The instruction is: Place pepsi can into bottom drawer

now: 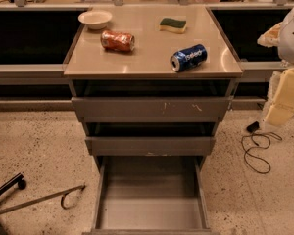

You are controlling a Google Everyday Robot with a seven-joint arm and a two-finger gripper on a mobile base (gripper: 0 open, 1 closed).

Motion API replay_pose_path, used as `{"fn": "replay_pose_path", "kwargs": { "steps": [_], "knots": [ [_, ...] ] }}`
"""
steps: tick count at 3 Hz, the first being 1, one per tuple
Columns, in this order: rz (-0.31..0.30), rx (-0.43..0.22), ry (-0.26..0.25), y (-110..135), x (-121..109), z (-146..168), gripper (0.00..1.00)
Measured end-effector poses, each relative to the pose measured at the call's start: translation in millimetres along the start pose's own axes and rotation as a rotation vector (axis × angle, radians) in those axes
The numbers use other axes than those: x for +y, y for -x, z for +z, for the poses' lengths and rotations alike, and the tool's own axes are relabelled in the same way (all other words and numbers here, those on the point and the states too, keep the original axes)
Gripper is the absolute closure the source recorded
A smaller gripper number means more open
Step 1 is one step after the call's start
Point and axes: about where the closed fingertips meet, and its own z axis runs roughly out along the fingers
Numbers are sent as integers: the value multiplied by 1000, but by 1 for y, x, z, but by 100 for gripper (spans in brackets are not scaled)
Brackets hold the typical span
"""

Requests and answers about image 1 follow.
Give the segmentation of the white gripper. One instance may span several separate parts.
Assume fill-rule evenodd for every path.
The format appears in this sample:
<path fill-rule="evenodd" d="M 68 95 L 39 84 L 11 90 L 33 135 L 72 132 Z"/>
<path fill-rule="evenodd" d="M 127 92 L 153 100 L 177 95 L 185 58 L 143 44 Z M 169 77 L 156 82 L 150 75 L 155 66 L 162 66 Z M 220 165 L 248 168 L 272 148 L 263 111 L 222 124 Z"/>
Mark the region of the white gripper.
<path fill-rule="evenodd" d="M 257 43 L 264 47 L 277 47 L 281 23 L 277 23 Z M 263 123 L 282 126 L 294 115 L 294 68 L 284 72 L 275 71 L 269 82 L 268 100 L 263 109 Z"/>

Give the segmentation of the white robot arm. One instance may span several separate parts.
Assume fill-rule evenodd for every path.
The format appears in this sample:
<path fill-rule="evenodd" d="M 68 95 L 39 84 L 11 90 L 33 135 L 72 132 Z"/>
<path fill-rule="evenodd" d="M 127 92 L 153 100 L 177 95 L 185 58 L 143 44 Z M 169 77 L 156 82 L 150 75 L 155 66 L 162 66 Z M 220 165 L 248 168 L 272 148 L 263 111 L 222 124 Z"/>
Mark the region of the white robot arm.
<path fill-rule="evenodd" d="M 269 98 L 263 111 L 263 123 L 282 126 L 294 115 L 294 7 L 281 23 L 262 34 L 257 43 L 265 47 L 276 46 L 279 58 L 291 65 L 269 83 Z"/>

